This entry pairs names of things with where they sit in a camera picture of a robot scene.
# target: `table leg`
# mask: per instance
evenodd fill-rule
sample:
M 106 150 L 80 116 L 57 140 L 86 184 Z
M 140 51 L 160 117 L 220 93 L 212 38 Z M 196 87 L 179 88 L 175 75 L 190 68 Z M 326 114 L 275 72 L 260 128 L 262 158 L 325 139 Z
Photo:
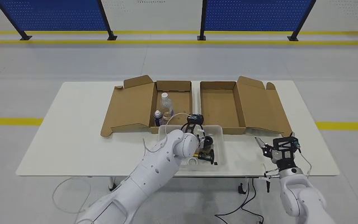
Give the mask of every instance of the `table leg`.
M 248 184 L 248 178 L 240 178 L 240 184 L 238 187 L 239 194 L 246 194 L 247 184 Z
M 117 185 L 114 183 L 114 177 L 110 176 L 110 181 L 108 184 L 108 188 L 110 192 L 112 192 L 114 189 L 116 189 Z

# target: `black metal post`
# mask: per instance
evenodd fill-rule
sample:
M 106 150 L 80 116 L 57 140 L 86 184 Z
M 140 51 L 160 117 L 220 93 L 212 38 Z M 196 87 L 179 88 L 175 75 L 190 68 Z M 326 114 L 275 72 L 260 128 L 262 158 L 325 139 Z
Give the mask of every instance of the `black metal post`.
M 306 13 L 304 14 L 304 16 L 303 16 L 302 19 L 301 19 L 301 21 L 300 21 L 298 27 L 296 28 L 295 31 L 293 31 L 293 33 L 292 33 L 291 36 L 288 36 L 288 37 L 287 37 L 290 41 L 298 41 L 297 35 L 298 35 L 298 33 L 300 32 L 300 30 L 301 30 L 303 24 L 306 22 L 306 19 L 307 19 L 309 13 L 311 12 L 311 10 L 312 10 L 312 8 L 313 8 L 315 2 L 316 2 L 316 0 L 312 0 L 312 1 L 311 1 L 311 3 L 309 4 L 309 6 L 308 6 L 308 8 L 307 8 L 307 10 L 306 10 Z
M 117 39 L 117 36 L 115 36 L 113 34 L 113 31 L 111 30 L 111 27 L 110 27 L 110 24 L 108 23 L 108 19 L 107 19 L 107 16 L 106 16 L 106 12 L 105 12 L 105 9 L 103 8 L 103 5 L 102 5 L 102 1 L 101 0 L 97 0 L 97 3 L 98 3 L 98 6 L 100 8 L 100 11 L 101 11 L 101 14 L 102 14 L 102 17 L 103 17 L 103 20 L 106 24 L 106 28 L 107 28 L 107 32 L 108 32 L 108 39 L 107 40 L 116 40 Z
M 20 28 L 16 25 L 15 21 L 12 20 L 9 13 L 7 13 L 5 8 L 1 4 L 0 4 L 0 9 L 5 14 L 5 16 L 10 21 L 10 23 L 13 25 L 13 27 L 15 27 L 16 31 L 21 35 L 22 38 L 20 40 L 29 40 L 32 37 L 32 36 L 28 36 L 24 31 L 20 30 Z
M 202 0 L 200 36 L 197 36 L 197 40 L 206 40 L 206 36 L 204 36 L 204 31 L 205 31 L 206 8 L 207 7 L 208 7 L 208 0 Z

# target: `plastic bottle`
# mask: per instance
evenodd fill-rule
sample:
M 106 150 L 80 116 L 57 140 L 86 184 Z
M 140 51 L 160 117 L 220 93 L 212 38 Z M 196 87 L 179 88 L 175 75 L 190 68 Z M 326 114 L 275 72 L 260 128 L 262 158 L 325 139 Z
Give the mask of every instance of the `plastic bottle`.
M 162 113 L 164 120 L 169 120 L 174 115 L 172 100 L 166 92 L 162 93 Z
M 165 121 L 163 120 L 163 114 L 159 110 L 154 113 L 154 120 L 156 122 L 157 127 L 165 123 Z

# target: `white table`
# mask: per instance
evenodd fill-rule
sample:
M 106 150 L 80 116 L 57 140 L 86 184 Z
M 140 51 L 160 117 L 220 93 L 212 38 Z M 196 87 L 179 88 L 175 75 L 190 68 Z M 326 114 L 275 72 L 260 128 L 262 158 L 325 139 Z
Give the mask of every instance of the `white table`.
M 293 81 L 273 81 L 303 155 L 312 163 L 312 176 L 340 172 Z M 65 82 L 32 141 L 16 174 L 19 176 L 127 176 L 143 157 L 143 142 L 152 146 L 156 134 L 114 133 L 100 136 L 114 86 L 123 82 Z M 200 113 L 200 82 L 192 83 L 193 111 Z M 225 135 L 225 164 L 216 171 L 179 171 L 180 177 L 262 176 L 263 157 L 253 136 L 272 144 L 275 137 L 249 130 L 245 135 Z M 304 172 L 309 165 L 296 153 L 295 162 Z

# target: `bottle cap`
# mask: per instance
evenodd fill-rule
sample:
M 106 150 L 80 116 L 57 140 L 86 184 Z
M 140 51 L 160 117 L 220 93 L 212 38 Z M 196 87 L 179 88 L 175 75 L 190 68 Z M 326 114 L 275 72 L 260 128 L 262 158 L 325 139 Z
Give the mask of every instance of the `bottle cap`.
M 167 99 L 168 98 L 168 94 L 166 92 L 162 93 L 162 99 Z
M 162 115 L 162 112 L 160 112 L 159 110 L 156 110 L 156 112 L 154 113 L 154 116 L 156 117 L 160 117 Z

